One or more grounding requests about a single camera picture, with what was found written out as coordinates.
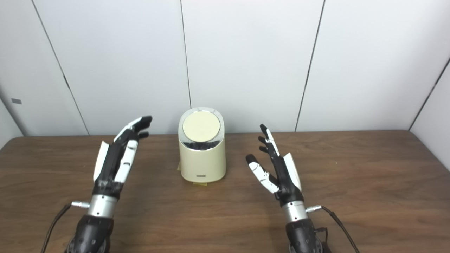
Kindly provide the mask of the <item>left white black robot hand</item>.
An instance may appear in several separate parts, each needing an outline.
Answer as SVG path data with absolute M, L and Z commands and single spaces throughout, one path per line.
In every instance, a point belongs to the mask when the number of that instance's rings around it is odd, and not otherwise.
M 149 136 L 147 128 L 151 115 L 139 117 L 128 123 L 116 135 L 111 144 L 103 141 L 95 162 L 92 195 L 120 198 L 123 186 L 129 176 L 141 139 Z

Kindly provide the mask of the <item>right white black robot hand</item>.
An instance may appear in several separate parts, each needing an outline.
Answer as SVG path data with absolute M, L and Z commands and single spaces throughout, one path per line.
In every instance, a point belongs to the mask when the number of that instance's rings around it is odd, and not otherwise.
M 264 124 L 260 125 L 260 129 L 264 136 L 258 137 L 258 140 L 263 144 L 259 149 L 268 154 L 276 176 L 274 177 L 265 170 L 253 154 L 248 154 L 245 157 L 249 168 L 260 183 L 275 195 L 281 206 L 294 201 L 303 202 L 304 196 L 294 159 L 290 153 L 285 156 L 280 154 L 271 131 Z

